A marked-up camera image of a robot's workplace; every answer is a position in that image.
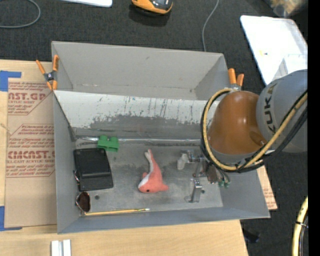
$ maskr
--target orange device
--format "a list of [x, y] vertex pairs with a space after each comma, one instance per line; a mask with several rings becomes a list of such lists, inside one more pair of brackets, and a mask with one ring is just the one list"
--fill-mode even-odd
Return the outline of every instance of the orange device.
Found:
[[131, 2], [140, 11], [158, 15], [169, 13], [173, 6], [173, 0], [131, 0]]

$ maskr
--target pencil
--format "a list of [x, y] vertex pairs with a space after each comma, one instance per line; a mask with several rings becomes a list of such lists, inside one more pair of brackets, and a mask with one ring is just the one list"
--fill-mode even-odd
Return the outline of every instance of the pencil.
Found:
[[149, 208], [144, 209], [123, 209], [123, 210], [111, 210], [111, 211], [98, 211], [98, 212], [83, 212], [83, 216], [103, 216], [111, 214], [129, 214], [135, 212], [149, 211]]

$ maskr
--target white cable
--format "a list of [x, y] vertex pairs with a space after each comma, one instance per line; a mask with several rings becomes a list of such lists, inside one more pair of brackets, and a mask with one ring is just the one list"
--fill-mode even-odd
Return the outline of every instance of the white cable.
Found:
[[27, 1], [34, 4], [35, 7], [38, 9], [38, 16], [35, 18], [35, 20], [30, 23], [22, 24], [22, 25], [12, 25], [12, 26], [0, 25], [0, 29], [21, 29], [21, 28], [25, 28], [25, 27], [33, 25], [34, 23], [36, 23], [40, 19], [41, 9], [40, 9], [39, 5], [36, 2], [34, 2], [33, 0], [27, 0]]
[[213, 8], [213, 10], [210, 13], [210, 15], [208, 16], [208, 18], [206, 18], [206, 21], [205, 21], [203, 28], [202, 28], [202, 45], [203, 45], [203, 50], [205, 52], [207, 51], [206, 44], [205, 44], [205, 28], [206, 28], [206, 25], [207, 25], [209, 19], [211, 18], [211, 16], [214, 14], [215, 10], [217, 9], [218, 4], [219, 4], [219, 0], [216, 1], [215, 7]]

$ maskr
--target white paper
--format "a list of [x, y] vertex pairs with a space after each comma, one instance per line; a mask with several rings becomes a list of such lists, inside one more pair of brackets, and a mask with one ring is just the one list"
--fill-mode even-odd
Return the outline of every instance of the white paper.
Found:
[[242, 15], [240, 21], [265, 85], [308, 68], [308, 46], [292, 19]]

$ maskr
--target green object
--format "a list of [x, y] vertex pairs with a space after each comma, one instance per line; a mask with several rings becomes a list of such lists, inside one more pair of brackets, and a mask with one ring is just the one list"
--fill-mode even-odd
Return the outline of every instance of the green object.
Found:
[[101, 135], [98, 140], [98, 148], [105, 149], [105, 151], [118, 152], [119, 140], [115, 136], [107, 137]]

